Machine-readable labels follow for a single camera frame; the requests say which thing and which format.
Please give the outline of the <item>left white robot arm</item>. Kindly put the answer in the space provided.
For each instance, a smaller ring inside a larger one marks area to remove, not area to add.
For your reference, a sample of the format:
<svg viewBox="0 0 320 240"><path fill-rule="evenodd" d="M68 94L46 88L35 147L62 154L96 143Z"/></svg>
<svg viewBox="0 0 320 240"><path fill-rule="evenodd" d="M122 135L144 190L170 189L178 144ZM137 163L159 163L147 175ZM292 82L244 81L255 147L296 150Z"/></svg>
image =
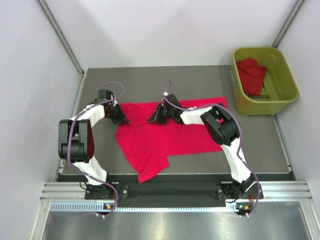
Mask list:
<svg viewBox="0 0 320 240"><path fill-rule="evenodd" d="M114 93L101 89L98 97L78 115L58 124L58 155L86 176L87 199L108 199L114 193L108 172L95 157L93 127L105 118L115 126L130 123Z"/></svg>

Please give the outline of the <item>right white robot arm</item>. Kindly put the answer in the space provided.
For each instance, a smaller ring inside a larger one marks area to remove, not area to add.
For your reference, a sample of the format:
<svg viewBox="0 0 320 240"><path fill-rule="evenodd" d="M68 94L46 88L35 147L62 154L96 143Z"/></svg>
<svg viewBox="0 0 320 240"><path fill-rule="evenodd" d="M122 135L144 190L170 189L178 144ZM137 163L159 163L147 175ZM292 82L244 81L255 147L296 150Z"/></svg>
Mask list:
<svg viewBox="0 0 320 240"><path fill-rule="evenodd" d="M221 103L183 108L174 94L165 92L162 102L147 120L149 124L164 125L168 119L181 125L203 125L211 139L222 147L231 170L231 197L258 200L262 190L258 176L246 163L242 151L242 130L235 116Z"/></svg>

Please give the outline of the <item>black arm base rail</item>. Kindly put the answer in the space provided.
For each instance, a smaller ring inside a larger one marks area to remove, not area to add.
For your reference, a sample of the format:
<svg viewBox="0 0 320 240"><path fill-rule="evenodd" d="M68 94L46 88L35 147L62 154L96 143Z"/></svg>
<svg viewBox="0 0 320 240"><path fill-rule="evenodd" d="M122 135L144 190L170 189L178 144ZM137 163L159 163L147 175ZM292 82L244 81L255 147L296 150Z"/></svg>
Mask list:
<svg viewBox="0 0 320 240"><path fill-rule="evenodd" d="M257 193L256 184L247 190L226 174L159 175L144 183L125 175L112 175L110 179L118 196L108 186L86 183L85 199L117 199L119 208L197 208L223 207L225 201L263 197Z"/></svg>

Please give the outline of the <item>bright pink t shirt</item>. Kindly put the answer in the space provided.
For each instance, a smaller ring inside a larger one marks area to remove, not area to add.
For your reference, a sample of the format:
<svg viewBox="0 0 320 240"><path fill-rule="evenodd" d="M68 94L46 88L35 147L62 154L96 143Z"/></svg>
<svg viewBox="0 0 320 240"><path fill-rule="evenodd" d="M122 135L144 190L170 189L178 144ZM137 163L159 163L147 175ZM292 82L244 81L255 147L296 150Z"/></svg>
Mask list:
<svg viewBox="0 0 320 240"><path fill-rule="evenodd" d="M139 183L168 168L169 156L222 151L203 125L181 125L172 119L161 125L148 123L157 105L157 102L120 105L130 124L119 126L115 138L126 160L138 173Z"/></svg>

